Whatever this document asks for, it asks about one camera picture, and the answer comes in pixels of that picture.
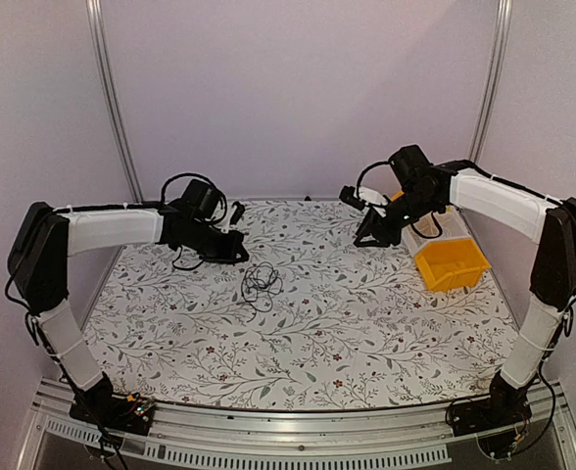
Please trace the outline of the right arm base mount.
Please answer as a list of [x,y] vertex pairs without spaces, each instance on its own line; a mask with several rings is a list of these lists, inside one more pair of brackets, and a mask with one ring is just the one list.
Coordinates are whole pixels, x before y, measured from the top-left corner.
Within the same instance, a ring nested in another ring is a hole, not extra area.
[[527,434],[531,408],[527,392],[533,381],[514,388],[498,372],[485,399],[454,400],[446,410],[445,421],[456,437],[510,426],[508,431],[480,438],[480,450],[493,459],[510,458]]

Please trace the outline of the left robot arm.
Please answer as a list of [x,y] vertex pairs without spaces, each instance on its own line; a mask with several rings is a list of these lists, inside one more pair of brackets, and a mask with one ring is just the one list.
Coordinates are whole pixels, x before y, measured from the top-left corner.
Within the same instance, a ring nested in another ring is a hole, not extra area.
[[25,327],[36,345],[58,364],[81,406],[100,425],[120,417],[110,395],[111,380],[85,343],[69,301],[68,260],[84,252],[134,244],[165,245],[193,251],[200,263],[237,264],[249,255],[235,225],[244,206],[228,203],[210,178],[194,172],[168,179],[189,181],[182,195],[167,199],[168,186],[154,202],[55,209],[32,204],[7,260],[5,288],[10,302],[25,310]]

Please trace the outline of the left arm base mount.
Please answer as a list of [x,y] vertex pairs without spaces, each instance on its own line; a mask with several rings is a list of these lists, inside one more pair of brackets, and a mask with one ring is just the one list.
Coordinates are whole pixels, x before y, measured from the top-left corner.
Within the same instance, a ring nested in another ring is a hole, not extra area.
[[110,378],[102,373],[99,380],[87,389],[81,389],[68,379],[73,391],[70,417],[107,430],[148,436],[155,414],[152,399],[133,393],[128,396],[114,392]]

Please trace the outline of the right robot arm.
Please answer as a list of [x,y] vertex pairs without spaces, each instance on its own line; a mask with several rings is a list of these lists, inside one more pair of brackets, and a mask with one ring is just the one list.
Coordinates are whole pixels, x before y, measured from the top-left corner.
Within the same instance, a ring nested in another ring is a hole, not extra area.
[[383,165],[401,185],[391,200],[360,181],[341,190],[342,202],[366,213],[358,246],[397,246],[405,227],[449,206],[477,212],[525,235],[537,246],[528,310],[512,352],[481,406],[481,418],[501,427],[515,415],[513,391],[529,386],[561,334],[569,334],[576,304],[576,198],[558,200],[481,169],[470,160],[432,164],[417,145],[401,148]]

